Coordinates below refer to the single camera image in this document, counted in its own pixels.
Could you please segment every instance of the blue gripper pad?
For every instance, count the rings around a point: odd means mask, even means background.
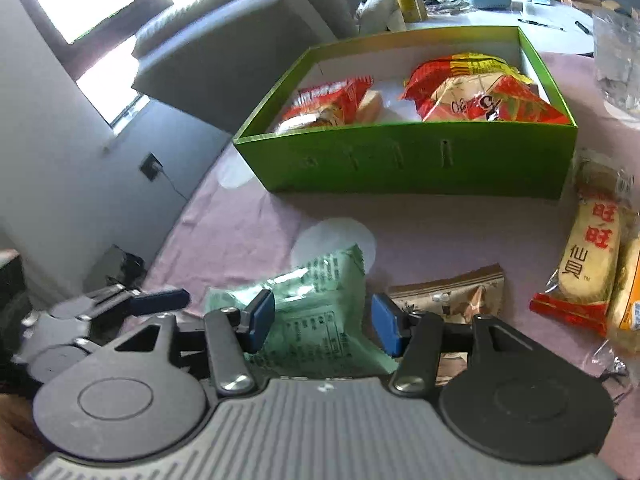
[[[159,312],[169,312],[171,310],[181,310],[191,301],[191,296],[183,288],[174,290],[163,290],[151,294],[140,294],[133,296],[129,300],[131,313],[134,316],[146,316],[148,314],[158,314]]]
[[[267,339],[269,329],[276,316],[276,302],[270,290],[260,292],[245,309],[251,316],[249,329],[242,342],[242,350],[255,354]]]
[[[371,298],[371,321],[385,353],[400,357],[409,343],[404,332],[406,314],[386,294],[374,294]]]

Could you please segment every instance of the red snack package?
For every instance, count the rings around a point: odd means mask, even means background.
[[[274,132],[282,134],[318,126],[351,124],[372,84],[372,77],[363,76],[300,90],[298,98],[284,113]]]
[[[525,85],[533,83],[533,80],[522,75],[500,57],[465,52],[464,54],[432,59],[420,65],[411,74],[400,99],[414,101],[415,109],[420,110],[424,101],[430,99],[436,89],[448,78],[489,72],[500,72],[514,76]]]
[[[580,203],[574,226],[558,268],[529,308],[604,336],[633,176],[587,150],[576,156],[576,170]]]
[[[418,110],[427,121],[520,121],[568,124],[569,119],[514,76],[501,72],[451,77]]]

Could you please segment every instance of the snack package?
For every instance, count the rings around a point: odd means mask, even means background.
[[[262,349],[245,354],[249,362],[276,375],[310,379],[385,375],[398,367],[362,333],[365,278],[357,245],[264,282],[210,288],[206,311],[244,308],[264,288],[274,293],[275,321]]]
[[[355,77],[300,90],[274,133],[351,124],[358,106],[373,84],[370,76]]]
[[[438,87],[450,77],[490,72],[510,75],[525,85],[534,84],[532,79],[522,75],[500,57],[465,52],[432,59],[420,65],[411,74],[400,99],[414,101],[415,109],[419,112],[424,101],[430,99]]]
[[[427,121],[520,121],[569,124],[569,119],[514,76],[501,72],[448,78],[422,102]]]
[[[569,324],[607,331],[607,311],[621,240],[628,236],[633,176],[599,153],[575,157],[578,213],[558,268],[529,308]]]
[[[371,124],[376,121],[383,108],[382,94],[377,90],[367,90],[358,106],[355,122]]]
[[[628,352],[640,352],[640,233],[635,225],[620,245],[607,316],[607,336]]]
[[[434,312],[448,323],[469,324],[476,314],[497,316],[502,307],[504,272],[492,265],[435,282],[400,285],[389,288],[394,303],[410,314]],[[466,352],[443,353],[436,386],[447,384],[466,370]]]

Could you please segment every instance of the power cord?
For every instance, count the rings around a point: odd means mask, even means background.
[[[180,191],[178,191],[177,187],[175,187],[174,182],[169,178],[169,175],[167,175],[167,174],[164,172],[164,168],[163,168],[161,165],[159,165],[159,164],[155,164],[155,165],[154,165],[154,167],[156,168],[156,170],[158,170],[158,172],[159,172],[159,173],[162,173],[162,174],[164,175],[165,179],[167,179],[167,180],[168,180],[168,182],[169,182],[169,184],[171,184],[171,187],[173,187],[173,188],[174,188],[174,191],[175,191],[178,195],[180,195],[180,196],[184,199],[184,201],[185,201],[185,202],[188,202],[188,201],[189,201],[189,199],[188,199],[187,197],[185,197],[185,196],[184,196]]]

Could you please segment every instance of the electrical outlet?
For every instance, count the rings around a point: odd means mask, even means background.
[[[153,153],[149,153],[145,160],[140,164],[140,171],[144,176],[146,176],[150,181],[153,181],[160,171],[158,167],[162,168],[162,164],[160,161],[156,159],[156,156]]]

